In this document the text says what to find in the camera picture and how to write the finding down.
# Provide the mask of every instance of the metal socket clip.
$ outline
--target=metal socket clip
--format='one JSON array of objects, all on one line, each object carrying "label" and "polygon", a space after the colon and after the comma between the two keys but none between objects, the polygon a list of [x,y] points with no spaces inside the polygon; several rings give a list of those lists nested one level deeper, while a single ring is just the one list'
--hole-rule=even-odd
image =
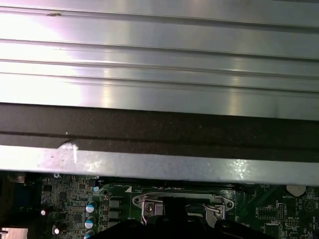
[{"label": "metal socket clip", "polygon": [[217,220],[224,220],[226,212],[234,208],[234,202],[215,195],[177,192],[148,192],[133,198],[133,204],[142,210],[142,223],[147,224],[153,216],[163,215],[163,198],[186,198],[188,215],[206,219],[209,226],[214,227]]}]

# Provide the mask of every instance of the electrolytic capacitor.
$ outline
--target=electrolytic capacitor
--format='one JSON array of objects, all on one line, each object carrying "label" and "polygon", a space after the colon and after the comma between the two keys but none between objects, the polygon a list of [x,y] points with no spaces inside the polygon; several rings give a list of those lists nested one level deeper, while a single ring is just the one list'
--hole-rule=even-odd
[{"label": "electrolytic capacitor", "polygon": [[40,214],[42,216],[47,216],[49,213],[53,212],[54,208],[53,206],[48,206],[48,207],[45,207],[41,210]]},{"label": "electrolytic capacitor", "polygon": [[88,205],[86,206],[85,210],[88,212],[88,213],[92,213],[94,212],[94,210],[96,209],[97,207],[97,203],[94,202],[94,201],[91,201],[88,203]]},{"label": "electrolytic capacitor", "polygon": [[96,219],[95,217],[89,217],[86,221],[85,221],[85,228],[86,229],[91,229],[96,223]]},{"label": "electrolytic capacitor", "polygon": [[85,236],[84,236],[83,239],[88,239],[88,238],[94,236],[94,234],[95,234],[95,232],[92,231],[92,230],[90,230],[90,231],[88,231],[88,232],[85,234]]},{"label": "electrolytic capacitor", "polygon": [[68,225],[66,223],[55,223],[53,225],[53,233],[55,235],[60,234],[62,231],[64,231],[66,228],[68,227]]}]

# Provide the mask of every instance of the integrated circuit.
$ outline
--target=integrated circuit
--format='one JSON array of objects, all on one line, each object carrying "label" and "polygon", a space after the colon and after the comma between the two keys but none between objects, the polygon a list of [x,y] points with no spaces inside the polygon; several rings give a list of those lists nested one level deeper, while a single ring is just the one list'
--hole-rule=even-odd
[{"label": "integrated circuit", "polygon": [[83,219],[83,216],[81,214],[75,214],[74,215],[74,221],[75,222],[81,222]]},{"label": "integrated circuit", "polygon": [[117,225],[119,222],[108,222],[108,228],[111,228],[115,225]]},{"label": "integrated circuit", "polygon": [[120,217],[119,211],[109,211],[109,219],[118,219]]},{"label": "integrated circuit", "polygon": [[110,208],[119,208],[121,204],[120,200],[111,199],[110,200]]},{"label": "integrated circuit", "polygon": [[65,200],[67,197],[67,193],[66,192],[60,192],[59,193],[59,199],[60,200]]},{"label": "integrated circuit", "polygon": [[44,192],[52,192],[52,185],[48,185],[48,184],[44,185],[43,191]]},{"label": "integrated circuit", "polygon": [[280,228],[278,224],[265,224],[264,233],[274,238],[279,237]]}]

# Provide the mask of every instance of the silver metal plate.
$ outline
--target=silver metal plate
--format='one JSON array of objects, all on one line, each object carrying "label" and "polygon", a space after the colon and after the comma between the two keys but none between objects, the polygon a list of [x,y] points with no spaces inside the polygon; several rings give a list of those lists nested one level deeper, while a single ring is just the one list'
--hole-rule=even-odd
[{"label": "silver metal plate", "polygon": [[319,5],[2,0],[0,102],[319,120]]},{"label": "silver metal plate", "polygon": [[319,163],[0,146],[1,170],[319,186]]}]

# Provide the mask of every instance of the motherboard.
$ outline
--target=motherboard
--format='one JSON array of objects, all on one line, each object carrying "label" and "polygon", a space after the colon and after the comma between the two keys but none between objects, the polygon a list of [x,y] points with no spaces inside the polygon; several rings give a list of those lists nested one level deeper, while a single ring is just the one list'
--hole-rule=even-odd
[{"label": "motherboard", "polygon": [[148,217],[161,214],[163,195],[185,195],[196,201],[189,214],[206,217],[212,226],[217,219],[227,219],[278,239],[313,238],[319,220],[319,188],[265,184],[244,188],[143,186],[55,175],[42,180],[41,204],[52,210],[46,215],[41,238],[88,239],[127,219],[145,223]]}]

